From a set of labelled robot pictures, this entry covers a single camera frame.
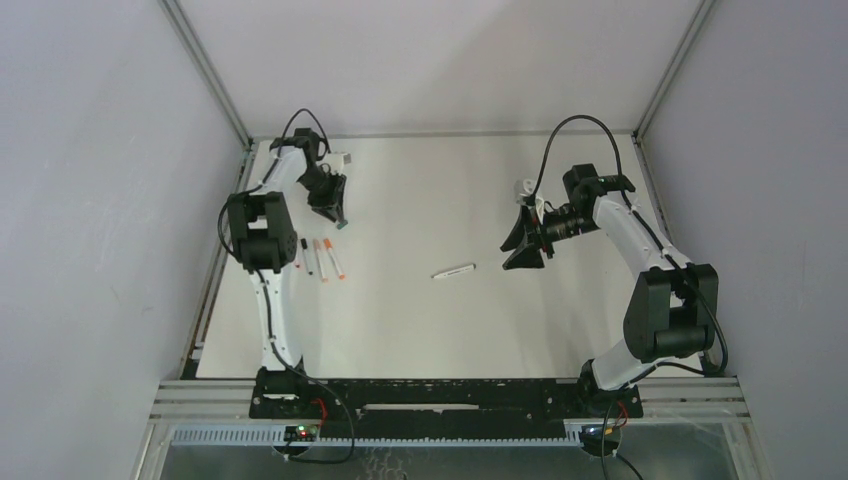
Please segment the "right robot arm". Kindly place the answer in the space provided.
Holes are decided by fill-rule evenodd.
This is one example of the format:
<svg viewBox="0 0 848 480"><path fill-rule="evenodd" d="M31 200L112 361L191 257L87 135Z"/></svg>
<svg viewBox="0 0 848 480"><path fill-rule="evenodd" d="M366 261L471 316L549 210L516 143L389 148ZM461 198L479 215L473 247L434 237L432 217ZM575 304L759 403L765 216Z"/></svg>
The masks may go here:
<svg viewBox="0 0 848 480"><path fill-rule="evenodd" d="M501 249L502 267L541 269L554 245L595 231L603 232L630 269L635 285L625 311L623 338L588 360L578 385L595 399L632 387L660 364L711 349L718 332L713 319L718 276L708 264L694 264L655 231L623 174L600 175L579 164L563 176L567 202L547 207L532 179L514 185L519 215Z"/></svg>

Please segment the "white orange tip pen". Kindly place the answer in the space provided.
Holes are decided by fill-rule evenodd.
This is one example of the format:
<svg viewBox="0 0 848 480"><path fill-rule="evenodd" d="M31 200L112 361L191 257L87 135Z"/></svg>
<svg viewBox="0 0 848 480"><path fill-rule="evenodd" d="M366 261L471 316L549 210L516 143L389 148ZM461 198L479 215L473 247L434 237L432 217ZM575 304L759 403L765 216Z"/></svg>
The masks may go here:
<svg viewBox="0 0 848 480"><path fill-rule="evenodd" d="M322 252L323 252L322 244L321 244L321 241L317 238L315 238L313 240L313 249L314 249L314 254L315 254L315 258L316 258L316 264L317 264L317 269L318 269L318 272L319 272L320 279L323 283L328 283L329 278L328 278L327 271L326 271L326 268L325 268L325 265L324 265L324 260L323 260L323 257L322 257Z"/></svg>

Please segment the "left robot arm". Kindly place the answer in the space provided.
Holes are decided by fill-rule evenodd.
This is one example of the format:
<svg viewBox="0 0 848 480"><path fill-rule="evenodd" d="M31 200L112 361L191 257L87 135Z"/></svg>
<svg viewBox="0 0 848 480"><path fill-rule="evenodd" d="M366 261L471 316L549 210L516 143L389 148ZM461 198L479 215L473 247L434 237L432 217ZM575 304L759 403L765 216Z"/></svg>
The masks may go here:
<svg viewBox="0 0 848 480"><path fill-rule="evenodd" d="M333 224L347 223L344 191L347 177L324 158L327 139L301 127L274 139L271 165L257 184L228 196L220 219L228 222L227 253L247 272L256 295L264 338L257 381L280 378L317 381L302 366L303 353L294 331L291 280L300 248L287 196L297 186L306 192L308 207Z"/></svg>

